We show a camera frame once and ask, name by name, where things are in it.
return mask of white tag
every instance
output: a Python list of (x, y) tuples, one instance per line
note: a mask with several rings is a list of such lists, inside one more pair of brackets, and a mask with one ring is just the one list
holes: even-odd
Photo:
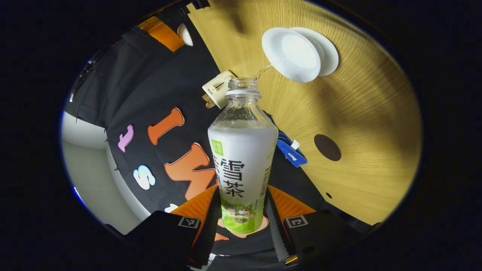
[(293, 140), (293, 144), (291, 144), (291, 147), (296, 150), (299, 146), (300, 146), (300, 144), (298, 143), (298, 141), (296, 139)]
[(296, 158), (292, 154), (288, 152), (288, 155), (291, 157), (291, 159), (293, 159), (293, 161), (296, 161)]

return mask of clear bottle neck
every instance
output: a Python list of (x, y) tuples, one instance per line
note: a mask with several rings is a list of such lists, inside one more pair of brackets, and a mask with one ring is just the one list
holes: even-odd
[(261, 98), (261, 93), (258, 91), (258, 80), (255, 78), (233, 78), (228, 83), (228, 91), (226, 98), (237, 100), (236, 102), (256, 102), (256, 99)]
[(258, 105), (258, 96), (251, 94), (233, 94), (228, 97), (228, 106), (230, 105)]

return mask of white plug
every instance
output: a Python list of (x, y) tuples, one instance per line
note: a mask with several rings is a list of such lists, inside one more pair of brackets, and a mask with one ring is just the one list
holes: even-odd
[(207, 108), (213, 108), (214, 105), (217, 105), (219, 109), (223, 109), (223, 107), (228, 105), (228, 99), (225, 95), (228, 91), (228, 82), (233, 78), (236, 78), (236, 76), (227, 70), (202, 86), (202, 89), (206, 92), (202, 98), (207, 102)]

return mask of foam letter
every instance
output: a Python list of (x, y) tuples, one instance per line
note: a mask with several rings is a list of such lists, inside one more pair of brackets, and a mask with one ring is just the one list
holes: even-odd
[(177, 206), (176, 204), (170, 203), (169, 207), (164, 209), (164, 212), (170, 213), (170, 212), (174, 211), (177, 207), (179, 207), (179, 206)]
[(174, 126), (181, 126), (184, 124), (184, 117), (178, 108), (173, 108), (171, 114), (165, 117), (162, 121), (156, 125), (150, 125), (147, 128), (147, 134), (152, 144), (156, 145), (159, 137), (171, 130)]
[(199, 166), (209, 165), (209, 158), (198, 143), (191, 145), (191, 150), (172, 164), (165, 164), (164, 169), (173, 181), (190, 181), (185, 197), (194, 198), (207, 189), (216, 175), (213, 168), (195, 170)]
[(125, 146), (127, 146), (127, 144), (131, 142), (133, 137), (134, 137), (134, 126), (132, 126), (132, 124), (129, 124), (129, 126), (127, 126), (127, 133), (125, 135), (121, 134), (119, 136), (119, 143), (117, 144), (117, 146), (119, 146), (122, 152), (125, 152)]
[(134, 178), (142, 189), (149, 189), (149, 185), (155, 185), (156, 179), (151, 171), (145, 165), (140, 165), (138, 169), (134, 169)]
[(216, 235), (214, 236), (214, 241), (216, 242), (219, 240), (229, 240), (229, 238), (216, 232)]

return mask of white bottle label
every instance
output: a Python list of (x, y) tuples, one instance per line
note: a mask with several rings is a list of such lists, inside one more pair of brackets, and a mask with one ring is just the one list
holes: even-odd
[(235, 233), (255, 231), (263, 221), (277, 128), (210, 127), (208, 136), (219, 179), (223, 223)]

